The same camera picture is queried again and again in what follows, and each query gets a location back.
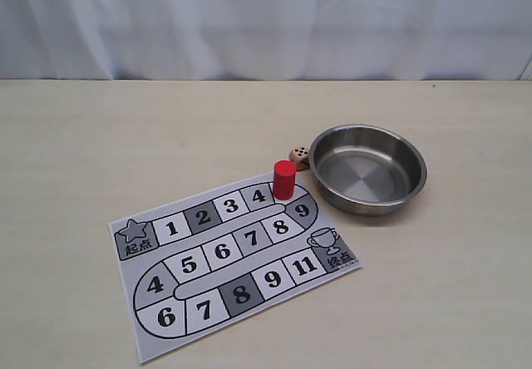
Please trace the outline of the red cylinder game piece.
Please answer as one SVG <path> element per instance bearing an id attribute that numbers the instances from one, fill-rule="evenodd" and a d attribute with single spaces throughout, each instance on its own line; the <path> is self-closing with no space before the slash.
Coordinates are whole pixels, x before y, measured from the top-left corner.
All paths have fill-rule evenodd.
<path id="1" fill-rule="evenodd" d="M 296 183 L 297 166 L 290 160 L 277 161 L 273 168 L 273 196 L 276 199 L 291 199 Z"/>

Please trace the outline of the wooden die black pips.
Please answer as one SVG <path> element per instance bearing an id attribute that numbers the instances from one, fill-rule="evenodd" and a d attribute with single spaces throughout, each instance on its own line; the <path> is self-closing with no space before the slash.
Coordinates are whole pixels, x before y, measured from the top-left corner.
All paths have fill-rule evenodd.
<path id="1" fill-rule="evenodd" d="M 300 146 L 292 149 L 289 152 L 288 159 L 296 165 L 297 171 L 308 170 L 310 168 L 308 149 L 306 147 Z"/>

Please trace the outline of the round stainless steel dish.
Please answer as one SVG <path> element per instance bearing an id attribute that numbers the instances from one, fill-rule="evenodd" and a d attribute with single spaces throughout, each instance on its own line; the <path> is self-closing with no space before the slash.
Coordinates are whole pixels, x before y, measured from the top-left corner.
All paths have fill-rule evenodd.
<path id="1" fill-rule="evenodd" d="M 375 125 L 325 130 L 311 144 L 308 162 L 320 195 L 349 214 L 394 214 L 420 194 L 427 179 L 421 152 Z"/>

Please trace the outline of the printed paper game board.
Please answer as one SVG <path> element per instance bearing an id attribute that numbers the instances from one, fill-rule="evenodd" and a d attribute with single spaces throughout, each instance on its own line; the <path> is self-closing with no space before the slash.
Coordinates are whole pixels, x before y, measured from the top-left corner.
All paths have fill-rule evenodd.
<path id="1" fill-rule="evenodd" d="M 264 174 L 109 223 L 140 362 L 360 268 L 302 182 Z"/>

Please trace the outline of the white backdrop curtain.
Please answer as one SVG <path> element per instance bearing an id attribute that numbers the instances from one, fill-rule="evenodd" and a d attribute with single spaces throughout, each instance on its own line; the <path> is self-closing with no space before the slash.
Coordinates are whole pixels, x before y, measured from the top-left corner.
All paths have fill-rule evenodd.
<path id="1" fill-rule="evenodd" d="M 1 0 L 1 75 L 529 80 L 531 0 Z"/>

